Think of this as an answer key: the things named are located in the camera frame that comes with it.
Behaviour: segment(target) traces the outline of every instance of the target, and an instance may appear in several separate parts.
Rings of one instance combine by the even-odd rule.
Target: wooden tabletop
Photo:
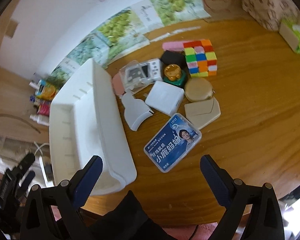
[[[262,186],[270,182],[278,198],[300,185],[300,55],[279,33],[251,20],[182,23],[151,33],[186,26],[201,29],[154,42],[114,62],[113,76],[132,60],[158,58],[166,41],[210,39],[218,58],[218,74],[207,78],[220,104],[221,116],[201,130],[202,139],[168,173],[162,173],[143,152],[146,143],[169,116],[154,110],[134,132],[122,123],[137,169],[137,179],[121,192],[89,197],[85,209],[103,215],[113,210],[128,190],[143,209],[162,226],[203,224],[220,220],[224,208],[215,200],[200,172],[202,155],[210,154],[233,178]],[[145,99],[144,93],[136,94]],[[178,112],[185,115],[184,98]]]

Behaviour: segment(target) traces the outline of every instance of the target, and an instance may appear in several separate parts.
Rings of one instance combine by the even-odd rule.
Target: white charger
[[[173,116],[183,100],[184,93],[182,88],[156,81],[145,103],[166,115]]]

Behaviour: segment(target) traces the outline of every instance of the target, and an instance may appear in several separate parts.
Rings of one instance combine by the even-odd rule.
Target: colorful puzzle cube
[[[210,40],[183,43],[191,77],[208,77],[217,74],[217,57]]]

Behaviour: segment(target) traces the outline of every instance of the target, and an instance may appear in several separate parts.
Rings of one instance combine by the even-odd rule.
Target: white storage container
[[[50,108],[50,154],[56,185],[93,155],[103,171],[91,195],[122,190],[137,171],[123,130],[111,76],[93,59],[63,86]]]

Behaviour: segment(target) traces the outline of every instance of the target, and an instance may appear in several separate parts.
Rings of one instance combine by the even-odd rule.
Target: metal screw
[[[242,180],[241,179],[234,179],[234,184],[236,185],[242,185]]]
[[[268,182],[265,184],[265,186],[266,186],[266,188],[268,188],[268,189],[272,189],[272,185],[271,185],[270,183],[268,183]]]
[[[61,185],[62,187],[68,186],[68,185],[69,185],[69,180],[64,179],[63,181],[61,181],[60,185]]]
[[[39,188],[39,186],[36,184],[31,187],[31,190],[36,191],[38,188]]]

